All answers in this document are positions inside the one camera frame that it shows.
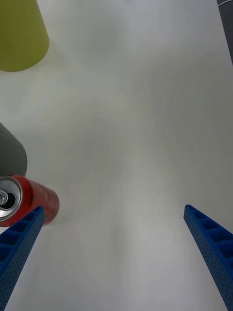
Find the can rim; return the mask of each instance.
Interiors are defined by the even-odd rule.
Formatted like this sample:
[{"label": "can rim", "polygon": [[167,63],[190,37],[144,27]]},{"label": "can rim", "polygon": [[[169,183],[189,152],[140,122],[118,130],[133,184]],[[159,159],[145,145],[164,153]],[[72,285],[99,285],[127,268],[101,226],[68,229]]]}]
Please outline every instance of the can rim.
[{"label": "can rim", "polygon": [[0,222],[3,222],[5,220],[9,219],[10,217],[12,217],[18,211],[18,209],[22,203],[23,191],[22,191],[22,187],[21,187],[20,183],[15,178],[13,178],[11,176],[0,176],[0,183],[1,183],[1,181],[12,182],[18,188],[18,193],[17,194],[13,193],[13,195],[16,198],[16,201],[11,208],[4,209],[0,205]]}]

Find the can opening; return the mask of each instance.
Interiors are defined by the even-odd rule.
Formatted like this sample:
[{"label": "can opening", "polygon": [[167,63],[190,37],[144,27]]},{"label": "can opening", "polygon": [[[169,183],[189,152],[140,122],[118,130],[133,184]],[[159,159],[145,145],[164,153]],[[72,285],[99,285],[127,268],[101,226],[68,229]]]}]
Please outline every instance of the can opening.
[{"label": "can opening", "polygon": [[8,193],[7,195],[8,195],[8,201],[0,205],[2,209],[10,209],[16,202],[16,197],[12,193]]}]

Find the pull tab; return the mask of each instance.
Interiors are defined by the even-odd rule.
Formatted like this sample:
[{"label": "pull tab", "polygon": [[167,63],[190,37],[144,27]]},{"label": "pull tab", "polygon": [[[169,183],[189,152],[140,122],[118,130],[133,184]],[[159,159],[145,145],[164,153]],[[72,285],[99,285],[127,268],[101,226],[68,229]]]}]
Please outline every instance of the pull tab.
[{"label": "pull tab", "polygon": [[0,190],[0,205],[5,204],[8,201],[8,194]]}]

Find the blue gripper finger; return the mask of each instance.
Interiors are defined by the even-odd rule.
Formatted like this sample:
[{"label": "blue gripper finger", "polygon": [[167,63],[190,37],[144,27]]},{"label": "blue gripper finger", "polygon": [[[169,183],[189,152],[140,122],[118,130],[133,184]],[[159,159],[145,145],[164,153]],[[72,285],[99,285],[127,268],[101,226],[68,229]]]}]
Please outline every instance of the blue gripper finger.
[{"label": "blue gripper finger", "polygon": [[44,220],[43,207],[37,207],[0,234],[0,311],[7,305]]}]

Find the yellow-green cup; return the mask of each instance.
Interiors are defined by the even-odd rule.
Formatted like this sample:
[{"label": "yellow-green cup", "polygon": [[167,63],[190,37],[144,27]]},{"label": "yellow-green cup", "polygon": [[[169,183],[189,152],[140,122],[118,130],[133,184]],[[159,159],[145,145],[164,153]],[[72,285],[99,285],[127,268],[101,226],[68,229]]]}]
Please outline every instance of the yellow-green cup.
[{"label": "yellow-green cup", "polygon": [[35,65],[49,44],[36,0],[0,0],[0,70],[20,71]]}]

